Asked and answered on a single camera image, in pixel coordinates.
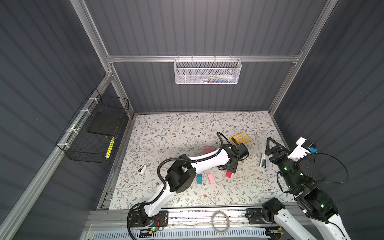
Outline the dark pink rectangular block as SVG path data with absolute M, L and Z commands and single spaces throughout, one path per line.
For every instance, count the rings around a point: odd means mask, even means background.
M 208 153 L 212 153 L 215 151 L 215 148 L 214 147 L 204 147 L 203 149 L 203 154 L 208 154 Z

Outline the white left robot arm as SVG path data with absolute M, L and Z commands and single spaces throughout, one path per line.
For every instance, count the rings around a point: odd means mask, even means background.
M 244 144 L 237 147 L 222 144 L 219 149 L 205 155 L 191 158 L 181 155 L 161 162 L 157 174 L 163 185 L 147 202 L 131 207 L 127 217 L 128 228 L 150 225 L 161 208 L 176 194 L 186 191 L 198 174 L 215 167 L 234 174 L 238 163 L 248 156 L 249 151 Z

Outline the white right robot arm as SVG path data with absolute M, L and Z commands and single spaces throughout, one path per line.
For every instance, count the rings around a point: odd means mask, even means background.
M 267 138 L 265 155 L 277 165 L 277 177 L 282 177 L 288 187 L 286 191 L 295 197 L 295 202 L 310 219 L 325 240 L 350 239 L 338 208 L 332 198 L 318 187 L 326 176 L 318 169 L 315 158 L 320 155 L 316 145 L 301 137 L 296 148 L 290 152 L 271 137 Z M 313 240 L 315 237 L 300 224 L 286 206 L 277 198 L 263 203 L 262 219 L 272 225 L 277 223 L 295 240 Z

